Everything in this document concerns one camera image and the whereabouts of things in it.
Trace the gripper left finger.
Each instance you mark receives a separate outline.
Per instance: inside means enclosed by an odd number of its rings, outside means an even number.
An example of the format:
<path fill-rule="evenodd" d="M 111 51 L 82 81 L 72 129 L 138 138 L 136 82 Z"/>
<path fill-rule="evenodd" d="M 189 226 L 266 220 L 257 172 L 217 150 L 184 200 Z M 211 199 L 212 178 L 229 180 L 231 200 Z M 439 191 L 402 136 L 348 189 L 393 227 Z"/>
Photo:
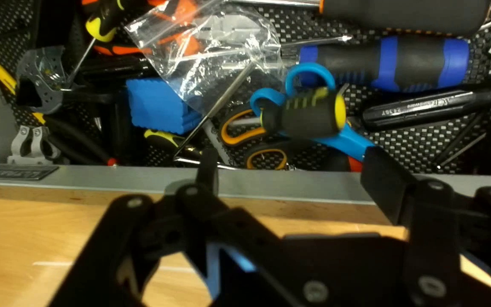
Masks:
<path fill-rule="evenodd" d="M 214 152 L 195 181 L 154 202 L 116 198 L 48 307 L 147 307 L 143 297 L 161 259 L 183 253 L 206 284 L 207 307 L 332 307 L 332 287 L 249 212 L 218 194 Z"/>

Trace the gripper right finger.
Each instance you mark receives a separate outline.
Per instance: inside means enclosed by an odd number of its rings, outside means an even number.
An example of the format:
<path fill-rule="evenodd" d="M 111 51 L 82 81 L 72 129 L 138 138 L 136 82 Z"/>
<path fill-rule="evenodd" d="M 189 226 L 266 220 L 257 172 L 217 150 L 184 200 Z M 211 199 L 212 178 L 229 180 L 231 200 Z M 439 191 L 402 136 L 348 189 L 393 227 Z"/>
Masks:
<path fill-rule="evenodd" d="M 367 147 L 360 182 L 407 229 L 402 276 L 414 306 L 491 307 L 491 186 L 460 194 L 415 177 L 380 147 Z"/>

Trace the grey metal tool drawer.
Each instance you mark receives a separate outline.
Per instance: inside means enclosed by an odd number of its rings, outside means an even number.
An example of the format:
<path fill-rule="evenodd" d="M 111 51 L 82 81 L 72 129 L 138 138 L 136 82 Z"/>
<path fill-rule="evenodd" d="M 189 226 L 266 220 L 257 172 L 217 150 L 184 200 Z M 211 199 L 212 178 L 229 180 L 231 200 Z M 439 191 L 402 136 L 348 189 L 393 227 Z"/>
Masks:
<path fill-rule="evenodd" d="M 15 134 L 12 111 L 0 90 L 0 167 Z M 220 170 L 219 174 L 222 197 L 372 204 L 357 173 Z M 0 178 L 0 186 L 162 194 L 166 186 L 191 182 L 195 175 L 194 168 L 63 165 L 41 180 Z M 431 178 L 468 196 L 480 187 L 491 186 L 491 176 L 432 174 Z"/>

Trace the thin long metal screwdriver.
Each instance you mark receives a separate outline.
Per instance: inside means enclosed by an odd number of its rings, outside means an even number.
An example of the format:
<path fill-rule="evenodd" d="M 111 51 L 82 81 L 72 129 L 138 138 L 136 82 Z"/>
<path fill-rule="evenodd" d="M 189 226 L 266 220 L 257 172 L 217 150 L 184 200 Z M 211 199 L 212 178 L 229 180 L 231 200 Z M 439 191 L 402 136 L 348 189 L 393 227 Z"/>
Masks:
<path fill-rule="evenodd" d="M 216 113 L 220 110 L 222 106 L 224 106 L 230 98 L 234 95 L 234 93 L 240 88 L 243 84 L 244 80 L 251 74 L 251 72 L 256 68 L 257 64 L 251 61 L 247 64 L 243 70 L 236 76 L 232 83 L 228 86 L 228 88 L 220 95 L 220 97 L 216 100 L 216 103 L 211 107 L 211 109 L 206 113 L 206 115 L 202 118 L 199 124 L 189 133 L 189 135 L 183 140 L 181 145 L 176 149 L 175 154 L 173 155 L 173 159 L 176 160 L 179 157 L 179 154 L 182 152 L 184 148 L 189 144 L 189 142 L 195 137 L 197 132 L 201 130 L 205 122 L 216 115 Z"/>

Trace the black screwdriver with white print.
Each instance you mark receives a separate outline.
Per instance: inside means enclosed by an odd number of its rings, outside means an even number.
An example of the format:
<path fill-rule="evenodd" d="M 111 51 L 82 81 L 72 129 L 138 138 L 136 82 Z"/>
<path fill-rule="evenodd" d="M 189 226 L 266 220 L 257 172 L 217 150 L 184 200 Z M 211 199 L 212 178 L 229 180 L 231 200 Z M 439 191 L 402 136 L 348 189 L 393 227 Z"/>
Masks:
<path fill-rule="evenodd" d="M 385 103 L 361 112 L 363 127 L 370 132 L 399 130 L 452 120 L 491 109 L 491 84 L 463 85 L 390 97 Z"/>

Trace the stubby black yellow screwdriver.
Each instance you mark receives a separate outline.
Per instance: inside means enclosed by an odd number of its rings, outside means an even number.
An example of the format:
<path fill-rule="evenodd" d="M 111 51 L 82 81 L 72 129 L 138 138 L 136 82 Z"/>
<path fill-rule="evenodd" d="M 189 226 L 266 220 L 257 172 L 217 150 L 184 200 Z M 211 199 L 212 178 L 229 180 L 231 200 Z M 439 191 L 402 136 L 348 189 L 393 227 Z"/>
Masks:
<path fill-rule="evenodd" d="M 285 95 L 261 89 L 251 98 L 256 117 L 230 120 L 232 126 L 259 125 L 267 133 L 283 133 L 295 139 L 337 136 L 348 124 L 346 103 L 337 90 L 318 87 Z"/>

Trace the blue and black screwdriver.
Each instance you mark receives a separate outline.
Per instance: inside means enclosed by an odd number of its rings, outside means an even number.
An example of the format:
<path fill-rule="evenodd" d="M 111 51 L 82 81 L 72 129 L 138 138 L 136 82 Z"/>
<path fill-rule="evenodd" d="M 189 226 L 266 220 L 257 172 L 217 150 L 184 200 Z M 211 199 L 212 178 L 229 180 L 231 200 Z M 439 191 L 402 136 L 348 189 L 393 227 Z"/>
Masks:
<path fill-rule="evenodd" d="M 356 45 L 303 46 L 289 69 L 284 89 L 340 84 L 390 93 L 419 93 L 457 86 L 469 67 L 470 45 L 456 38 L 387 36 Z"/>

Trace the yellow and black screwdriver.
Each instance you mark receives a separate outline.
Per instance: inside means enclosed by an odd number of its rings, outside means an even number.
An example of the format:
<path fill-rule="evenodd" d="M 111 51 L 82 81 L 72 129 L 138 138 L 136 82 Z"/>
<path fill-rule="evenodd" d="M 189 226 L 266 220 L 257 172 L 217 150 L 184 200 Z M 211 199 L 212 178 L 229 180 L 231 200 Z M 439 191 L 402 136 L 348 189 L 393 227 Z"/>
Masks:
<path fill-rule="evenodd" d="M 85 23 L 85 28 L 88 31 L 88 34 L 92 36 L 92 40 L 68 76 L 66 83 L 63 86 L 65 89 L 70 89 L 72 87 L 74 79 L 93 45 L 97 41 L 107 43 L 113 40 L 116 27 L 121 22 L 124 11 L 129 6 L 129 0 L 97 0 L 96 9 Z"/>

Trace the large black screwdriver orange collar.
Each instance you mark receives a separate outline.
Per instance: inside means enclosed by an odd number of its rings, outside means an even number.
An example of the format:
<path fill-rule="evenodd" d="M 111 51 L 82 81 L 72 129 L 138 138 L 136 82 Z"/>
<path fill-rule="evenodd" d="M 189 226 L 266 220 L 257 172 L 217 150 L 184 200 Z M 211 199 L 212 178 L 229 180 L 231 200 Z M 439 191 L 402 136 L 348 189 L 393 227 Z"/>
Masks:
<path fill-rule="evenodd" d="M 365 29 L 468 36 L 491 11 L 491 0 L 225 0 L 228 3 L 316 9 Z"/>

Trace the orange and black scissors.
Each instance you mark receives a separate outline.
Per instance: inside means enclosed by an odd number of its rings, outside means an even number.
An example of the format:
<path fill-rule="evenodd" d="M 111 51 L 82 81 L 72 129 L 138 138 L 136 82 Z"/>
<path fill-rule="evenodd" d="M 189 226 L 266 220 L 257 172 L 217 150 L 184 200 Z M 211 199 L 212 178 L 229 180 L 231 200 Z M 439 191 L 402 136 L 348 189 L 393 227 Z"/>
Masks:
<path fill-rule="evenodd" d="M 227 147 L 245 147 L 241 165 L 246 169 L 283 170 L 288 165 L 288 154 L 269 136 L 260 124 L 237 125 L 238 120 L 259 120 L 248 104 L 240 105 L 230 111 L 221 121 L 220 139 Z"/>

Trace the blue ribbed foam block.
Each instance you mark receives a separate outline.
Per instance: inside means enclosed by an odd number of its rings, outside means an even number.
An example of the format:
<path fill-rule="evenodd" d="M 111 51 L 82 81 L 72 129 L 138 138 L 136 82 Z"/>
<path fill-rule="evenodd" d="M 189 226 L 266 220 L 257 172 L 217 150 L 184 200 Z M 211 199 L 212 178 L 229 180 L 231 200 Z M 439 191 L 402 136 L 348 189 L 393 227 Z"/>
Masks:
<path fill-rule="evenodd" d="M 129 78 L 125 85 L 136 127 L 182 135 L 202 119 L 162 78 Z"/>

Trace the black tool with red tip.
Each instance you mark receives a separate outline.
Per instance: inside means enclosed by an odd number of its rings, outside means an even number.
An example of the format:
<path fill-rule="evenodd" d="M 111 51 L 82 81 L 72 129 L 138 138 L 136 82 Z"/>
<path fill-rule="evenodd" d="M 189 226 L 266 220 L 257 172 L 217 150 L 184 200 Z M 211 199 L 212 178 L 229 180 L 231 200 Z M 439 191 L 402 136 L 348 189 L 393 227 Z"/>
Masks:
<path fill-rule="evenodd" d="M 80 165 L 116 167 L 117 159 L 76 125 L 51 115 L 43 115 L 49 129 L 47 140 L 70 161 Z"/>

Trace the grey plastic clamp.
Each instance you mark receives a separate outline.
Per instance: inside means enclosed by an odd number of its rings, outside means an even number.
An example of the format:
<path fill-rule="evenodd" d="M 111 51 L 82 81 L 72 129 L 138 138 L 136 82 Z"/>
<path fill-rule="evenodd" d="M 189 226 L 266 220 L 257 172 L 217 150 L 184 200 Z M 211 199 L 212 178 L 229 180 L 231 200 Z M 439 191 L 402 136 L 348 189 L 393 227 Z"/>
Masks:
<path fill-rule="evenodd" d="M 54 165 L 62 158 L 62 152 L 49 142 L 50 132 L 45 126 L 19 127 L 11 143 L 9 165 Z"/>

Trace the black label plate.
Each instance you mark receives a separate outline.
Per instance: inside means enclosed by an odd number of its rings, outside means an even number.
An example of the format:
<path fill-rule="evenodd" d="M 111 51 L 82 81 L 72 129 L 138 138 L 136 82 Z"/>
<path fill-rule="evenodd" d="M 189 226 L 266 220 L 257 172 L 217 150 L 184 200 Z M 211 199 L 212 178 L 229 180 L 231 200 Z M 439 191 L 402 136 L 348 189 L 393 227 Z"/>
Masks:
<path fill-rule="evenodd" d="M 58 169 L 58 165 L 0 165 L 0 180 L 39 181 Z"/>

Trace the clear plastic bag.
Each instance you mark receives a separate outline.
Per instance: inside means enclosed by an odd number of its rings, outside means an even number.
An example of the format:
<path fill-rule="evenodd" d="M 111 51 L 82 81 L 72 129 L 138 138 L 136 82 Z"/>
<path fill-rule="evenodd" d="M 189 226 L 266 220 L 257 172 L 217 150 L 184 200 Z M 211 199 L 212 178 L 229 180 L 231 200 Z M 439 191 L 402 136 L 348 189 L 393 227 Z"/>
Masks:
<path fill-rule="evenodd" d="M 243 70 L 251 69 L 245 85 L 275 85 L 286 73 L 275 26 L 254 8 L 168 0 L 124 29 L 158 75 L 203 115 Z"/>

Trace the orange and black pliers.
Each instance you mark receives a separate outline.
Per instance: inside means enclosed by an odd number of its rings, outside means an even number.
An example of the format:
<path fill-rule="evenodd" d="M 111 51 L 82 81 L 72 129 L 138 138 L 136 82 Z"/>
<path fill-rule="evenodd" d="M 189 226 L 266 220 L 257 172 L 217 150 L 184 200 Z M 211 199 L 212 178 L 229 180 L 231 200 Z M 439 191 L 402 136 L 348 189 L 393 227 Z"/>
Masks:
<path fill-rule="evenodd" d="M 90 15 L 96 9 L 97 0 L 80 0 L 80 2 L 83 9 Z M 129 0 L 129 4 L 130 6 L 126 8 L 124 15 L 125 12 L 130 9 L 166 4 L 165 9 L 154 12 L 154 17 L 162 21 L 177 24 L 182 29 L 186 29 L 193 25 L 193 20 L 195 19 L 195 14 L 199 7 L 196 0 Z M 114 43 L 113 40 L 107 43 L 97 41 L 92 48 L 100 54 L 111 56 L 140 54 L 144 51 L 150 51 L 150 48 L 148 47 L 138 48 L 131 45 L 119 45 L 118 43 Z"/>

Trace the grey perforated plastic part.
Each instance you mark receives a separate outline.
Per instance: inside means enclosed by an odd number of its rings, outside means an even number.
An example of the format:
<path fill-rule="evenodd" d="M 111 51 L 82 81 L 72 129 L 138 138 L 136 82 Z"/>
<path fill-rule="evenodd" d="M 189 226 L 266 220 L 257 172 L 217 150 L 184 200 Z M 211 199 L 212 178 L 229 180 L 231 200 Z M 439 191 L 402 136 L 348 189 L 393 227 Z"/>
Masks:
<path fill-rule="evenodd" d="M 62 65 L 63 45 L 31 49 L 16 68 L 16 104 L 33 113 L 56 113 L 62 107 L 62 85 L 66 72 Z"/>

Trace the blue handled scissors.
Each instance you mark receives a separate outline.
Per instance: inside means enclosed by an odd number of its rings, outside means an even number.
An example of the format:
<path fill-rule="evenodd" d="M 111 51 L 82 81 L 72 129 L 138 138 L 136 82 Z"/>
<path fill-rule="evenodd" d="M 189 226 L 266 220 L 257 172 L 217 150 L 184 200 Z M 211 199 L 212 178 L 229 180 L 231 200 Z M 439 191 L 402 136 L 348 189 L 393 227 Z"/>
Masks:
<path fill-rule="evenodd" d="M 322 80 L 325 82 L 325 85 L 321 87 L 328 87 L 331 90 L 337 90 L 335 79 L 333 78 L 333 76 L 331 75 L 331 73 L 327 68 L 323 67 L 321 64 L 306 63 L 306 64 L 298 64 L 296 66 L 293 66 L 288 71 L 288 75 L 284 81 L 285 90 L 283 94 L 294 95 L 297 93 L 302 93 L 303 91 L 306 90 L 310 90 L 310 89 L 304 89 L 302 91 L 298 91 L 294 87 L 295 78 L 297 78 L 301 74 L 304 74 L 305 72 L 311 72 L 315 76 L 322 78 Z M 348 156 L 351 156 L 357 161 L 363 161 L 363 157 L 364 154 L 366 153 L 367 148 L 373 146 L 373 143 L 370 140 L 364 138 L 364 136 L 361 136 L 360 134 L 355 132 L 349 126 L 348 123 L 345 129 L 339 134 L 337 134 L 337 136 L 327 137 L 327 138 L 313 138 L 313 139 L 295 139 L 291 137 L 288 138 L 292 140 L 308 140 L 308 141 L 319 142 L 320 144 L 332 148 L 336 148 L 337 150 L 342 151 L 343 153 L 347 154 Z"/>

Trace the yellow handled tool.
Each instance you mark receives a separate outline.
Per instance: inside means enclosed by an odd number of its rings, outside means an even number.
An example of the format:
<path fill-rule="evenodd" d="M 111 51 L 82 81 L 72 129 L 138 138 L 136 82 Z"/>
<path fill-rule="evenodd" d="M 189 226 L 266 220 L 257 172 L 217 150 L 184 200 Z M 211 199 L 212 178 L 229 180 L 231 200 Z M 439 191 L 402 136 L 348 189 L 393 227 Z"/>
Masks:
<path fill-rule="evenodd" d="M 0 82 L 9 90 L 12 95 L 16 95 L 17 82 L 14 77 L 0 64 Z"/>

